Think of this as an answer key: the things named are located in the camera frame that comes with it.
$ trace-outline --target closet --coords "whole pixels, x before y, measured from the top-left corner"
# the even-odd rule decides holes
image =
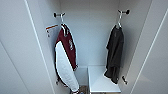
[[[65,13],[77,50],[75,75],[79,85],[89,86],[88,68],[107,63],[106,46],[118,10],[130,10],[120,21],[120,93],[167,94],[167,9],[167,0],[3,0],[0,93],[69,94],[68,88],[56,84],[54,46],[61,18],[54,13]]]

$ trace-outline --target coat hook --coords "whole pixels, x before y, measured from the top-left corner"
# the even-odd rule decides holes
[[[54,17],[56,18],[57,16],[64,16],[65,15],[65,13],[61,13],[61,14],[56,14],[56,13],[54,13]]]
[[[126,13],[127,15],[130,13],[130,10],[127,10],[127,11],[122,11],[122,13]]]

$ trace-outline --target white wall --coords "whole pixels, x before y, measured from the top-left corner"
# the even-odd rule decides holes
[[[168,7],[131,94],[168,94],[167,31]]]
[[[118,0],[60,0],[72,33],[79,68],[79,84],[87,85],[87,66],[105,65],[106,45],[117,18]]]
[[[137,48],[135,50],[135,53],[126,77],[128,84],[123,86],[122,94],[130,94],[135,85],[135,81],[140,73],[140,70],[145,61],[147,53],[151,47],[153,39],[165,15],[167,4],[168,4],[167,0],[160,0],[160,1],[152,0],[144,27],[142,29],[141,36],[137,44]]]
[[[43,4],[41,7],[46,8],[47,14],[43,16],[46,17],[45,19],[42,17],[45,13],[40,12],[39,4]],[[60,6],[57,5],[60,5],[59,1],[55,0],[50,0],[50,2],[47,0],[3,0],[0,3],[2,14],[0,41],[31,94],[69,93],[69,89],[61,84],[55,84],[57,78],[53,66],[53,55],[45,30],[48,25],[55,25],[58,22],[56,19],[53,21],[53,13],[50,16],[51,11],[60,12]]]

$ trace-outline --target hanging jacket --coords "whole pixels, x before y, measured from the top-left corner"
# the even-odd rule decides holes
[[[124,35],[122,28],[119,29],[114,26],[111,31],[110,38],[107,44],[107,65],[105,76],[110,78],[115,84],[118,83],[118,76],[120,71],[121,56],[123,50]]]
[[[73,92],[78,92],[79,84],[74,75],[76,65],[76,49],[71,33],[66,25],[63,25],[57,37],[56,46],[56,74],[58,81],[68,86]]]
[[[65,52],[68,56],[69,62],[71,63],[73,70],[75,70],[77,68],[76,48],[75,48],[75,45],[74,45],[69,28],[65,24],[62,26],[63,26],[63,28],[60,30],[60,32],[58,34],[56,44],[59,41],[62,42],[63,47],[65,49]]]

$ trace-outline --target white garment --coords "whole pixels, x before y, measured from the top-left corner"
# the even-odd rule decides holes
[[[73,91],[79,90],[79,84],[66,55],[62,42],[59,41],[55,47],[56,51],[56,69],[61,80]]]

